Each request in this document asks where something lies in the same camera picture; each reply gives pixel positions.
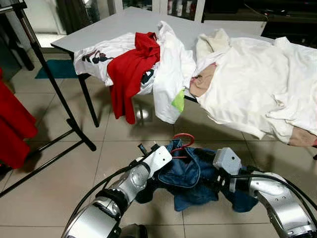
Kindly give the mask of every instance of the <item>table leg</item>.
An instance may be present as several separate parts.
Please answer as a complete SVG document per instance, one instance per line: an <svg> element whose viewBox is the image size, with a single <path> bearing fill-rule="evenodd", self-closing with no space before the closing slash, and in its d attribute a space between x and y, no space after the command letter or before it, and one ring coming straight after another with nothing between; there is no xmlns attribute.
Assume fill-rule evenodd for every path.
<svg viewBox="0 0 317 238"><path fill-rule="evenodd" d="M79 83L80 83L81 89L83 90L83 93L84 93L91 117L93 118L93 122L95 124L95 127L99 127L99 121L97 119L96 112L95 112L95 109L94 109L93 103L91 101L91 98L90 98L90 95L89 95L89 92L87 89L87 85L85 82L86 78L87 78L87 74L78 75Z"/></svg>

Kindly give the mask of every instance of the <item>clothes hanger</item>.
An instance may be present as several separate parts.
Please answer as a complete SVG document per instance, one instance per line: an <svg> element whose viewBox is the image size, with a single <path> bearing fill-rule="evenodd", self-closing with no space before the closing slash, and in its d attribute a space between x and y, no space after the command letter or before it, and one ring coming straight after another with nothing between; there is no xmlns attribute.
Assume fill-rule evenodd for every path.
<svg viewBox="0 0 317 238"><path fill-rule="evenodd" d="M179 134L176 134L174 135L173 139L177 139L179 137L189 137L190 138L190 142L186 145L182 145L182 147L180 148L176 148L176 149L173 149L170 153L171 155L175 152L175 151L180 151L180 150L184 150L185 147L188 147L190 145L192 145L194 142L195 142L195 138L193 135L191 134L188 134L188 133L179 133ZM173 156L172 157L173 159L185 159L185 158L188 158L187 156Z"/></svg>

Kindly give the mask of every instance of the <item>table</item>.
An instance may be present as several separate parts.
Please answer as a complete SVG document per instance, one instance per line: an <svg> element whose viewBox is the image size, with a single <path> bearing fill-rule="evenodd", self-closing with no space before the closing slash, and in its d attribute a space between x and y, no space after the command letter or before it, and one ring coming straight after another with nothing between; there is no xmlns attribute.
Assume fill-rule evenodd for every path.
<svg viewBox="0 0 317 238"><path fill-rule="evenodd" d="M127 32L157 32L158 23L161 20L167 22L173 28L176 36L183 42L185 49L194 51L195 58L197 36L202 33L212 33L217 29L216 27L212 28L210 25L205 25L203 23L154 13L152 11L142 10L136 7L129 7L126 8L123 13L114 14L99 22L89 25L79 31L65 36L64 38L54 41L51 45L68 52L73 59L74 52L93 46L101 41L111 40ZM239 31L226 30L226 32L229 37L252 37L268 42L273 41L269 38L247 35ZM85 80L89 76L90 75L88 74L81 74L78 76L78 79L94 124L98 127L99 122L85 83ZM185 98L196 102L196 99L188 91L185 92Z"/></svg>

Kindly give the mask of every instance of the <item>blue jeans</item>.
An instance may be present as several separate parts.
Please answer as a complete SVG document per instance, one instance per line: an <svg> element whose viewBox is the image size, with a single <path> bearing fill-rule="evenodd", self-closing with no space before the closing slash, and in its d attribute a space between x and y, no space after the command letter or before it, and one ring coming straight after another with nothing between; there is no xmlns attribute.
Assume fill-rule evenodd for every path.
<svg viewBox="0 0 317 238"><path fill-rule="evenodd" d="M175 139L166 148L171 151L181 146L182 141ZM215 154L214 150L191 147L176 151L174 156L186 155L188 159L173 159L155 172L153 179L148 180L147 187L138 193L136 200L139 203L149 202L157 188L165 188L174 195L175 211L183 211L190 206L202 205L209 201L218 201L218 193L211 183L216 172L212 165ZM248 212L258 202L240 191L233 193L224 189L221 192L232 203L232 208L236 212Z"/></svg>

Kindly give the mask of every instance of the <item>teal mat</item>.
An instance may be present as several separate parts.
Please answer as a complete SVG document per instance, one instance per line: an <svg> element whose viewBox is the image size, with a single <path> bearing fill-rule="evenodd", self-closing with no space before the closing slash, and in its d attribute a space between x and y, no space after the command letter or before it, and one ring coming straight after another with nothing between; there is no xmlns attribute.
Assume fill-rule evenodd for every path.
<svg viewBox="0 0 317 238"><path fill-rule="evenodd" d="M78 78L73 62L69 59L50 59L47 61L54 78ZM44 69L41 68L35 78L48 78Z"/></svg>

